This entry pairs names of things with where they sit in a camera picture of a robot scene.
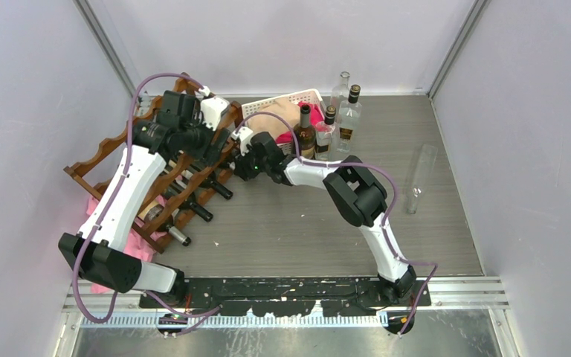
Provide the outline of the brown wine bottle white label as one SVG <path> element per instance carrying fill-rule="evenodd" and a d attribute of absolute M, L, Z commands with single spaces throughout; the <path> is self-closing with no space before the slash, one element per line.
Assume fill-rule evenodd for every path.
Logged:
<path fill-rule="evenodd" d="M 184 171 L 183 176 L 187 179 L 191 179 L 198 172 L 198 167 L 192 165 Z M 199 184 L 199 187 L 203 189 L 213 189 L 216 193 L 218 193 L 226 200 L 233 198 L 233 192 L 218 181 L 218 176 L 214 171 L 209 173 L 206 178 L 203 179 L 203 181 Z"/>

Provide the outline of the black-neck green wine bottle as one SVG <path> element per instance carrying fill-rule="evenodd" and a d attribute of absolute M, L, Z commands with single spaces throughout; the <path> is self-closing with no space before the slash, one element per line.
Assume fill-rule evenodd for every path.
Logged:
<path fill-rule="evenodd" d="M 166 200 L 169 200 L 176 195 L 180 194 L 184 188 L 176 183 L 172 183 L 168 186 L 161 194 Z M 178 211 L 182 212 L 185 210 L 193 211 L 197 216 L 202 218 L 205 222 L 210 222 L 213 219 L 213 214 L 198 203 L 198 199 L 195 193 L 191 193 L 185 201 L 179 205 Z"/>

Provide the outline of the dark bottle gold label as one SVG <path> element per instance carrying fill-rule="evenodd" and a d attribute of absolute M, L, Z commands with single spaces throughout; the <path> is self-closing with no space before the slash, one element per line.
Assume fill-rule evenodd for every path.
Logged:
<path fill-rule="evenodd" d="M 294 142 L 298 145 L 299 154 L 306 159 L 314 158 L 316 131 L 311 121 L 312 108 L 309 104 L 300 107 L 300 122 L 295 126 Z"/>

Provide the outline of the silver-neck dark wine bottle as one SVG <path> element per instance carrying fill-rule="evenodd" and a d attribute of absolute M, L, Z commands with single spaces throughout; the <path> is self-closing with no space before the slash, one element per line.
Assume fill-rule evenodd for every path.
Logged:
<path fill-rule="evenodd" d="M 138 217 L 144 222 L 148 223 L 156 219 L 161 215 L 164 210 L 164 206 L 161 204 L 152 203 L 150 206 L 142 210 Z M 191 238 L 186 234 L 183 234 L 176 226 L 174 222 L 174 216 L 168 216 L 165 221 L 156 229 L 157 232 L 168 233 L 177 241 L 179 241 L 183 246 L 188 246 L 192 242 Z"/>

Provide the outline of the clear drinking glass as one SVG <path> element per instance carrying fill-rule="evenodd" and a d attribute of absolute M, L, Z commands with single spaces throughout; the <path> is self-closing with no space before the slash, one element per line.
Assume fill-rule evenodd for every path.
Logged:
<path fill-rule="evenodd" d="M 415 214 L 421 198 L 425 195 L 428 180 L 433 172 L 438 148 L 423 144 L 416 152 L 416 158 L 411 165 L 405 190 L 405 210 L 407 214 Z"/>

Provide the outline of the dark bottle beige label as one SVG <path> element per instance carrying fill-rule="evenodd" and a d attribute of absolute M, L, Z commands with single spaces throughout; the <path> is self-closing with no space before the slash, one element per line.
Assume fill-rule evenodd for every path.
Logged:
<path fill-rule="evenodd" d="M 220 164 L 218 164 L 218 168 L 221 170 L 231 170 L 232 172 L 236 169 L 236 163 L 238 161 L 238 155 L 229 155 L 227 156 Z"/>

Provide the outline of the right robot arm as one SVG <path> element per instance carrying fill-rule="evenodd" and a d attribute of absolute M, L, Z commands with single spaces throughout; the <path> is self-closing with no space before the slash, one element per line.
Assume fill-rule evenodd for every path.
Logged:
<path fill-rule="evenodd" d="M 325 190 L 340 216 L 364 236 L 377 266 L 385 300 L 402 305 L 412 295 L 416 273 L 390 228 L 387 191 L 373 175 L 372 166 L 351 155 L 342 161 L 316 161 L 286 155 L 267 132 L 248 127 L 233 132 L 239 144 L 233 157 L 234 173 L 244 181 L 265 173 L 273 182 Z"/>

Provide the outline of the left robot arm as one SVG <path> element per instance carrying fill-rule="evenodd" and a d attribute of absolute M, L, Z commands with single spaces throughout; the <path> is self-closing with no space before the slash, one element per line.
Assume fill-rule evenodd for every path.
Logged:
<path fill-rule="evenodd" d="M 213 164 L 229 131 L 219 129 L 230 104 L 222 97 L 166 91 L 151 120 L 138 119 L 122 162 L 94 212 L 77 234 L 64 233 L 59 250 L 77 278 L 125 293 L 157 292 L 170 307 L 187 297 L 182 271 L 124 253 L 141 205 L 168 161 L 180 152 Z"/>

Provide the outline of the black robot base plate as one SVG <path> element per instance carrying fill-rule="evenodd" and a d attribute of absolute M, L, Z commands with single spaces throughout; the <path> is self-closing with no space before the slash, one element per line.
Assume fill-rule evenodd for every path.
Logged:
<path fill-rule="evenodd" d="M 393 300 L 377 277 L 237 277 L 187 278 L 179 295 L 157 293 L 165 304 L 189 313 L 219 308 L 221 316 L 303 317 L 318 305 L 323 317 L 374 315 L 382 309 L 417 302 L 430 306 L 423 282 L 413 284 L 406 297 Z"/>

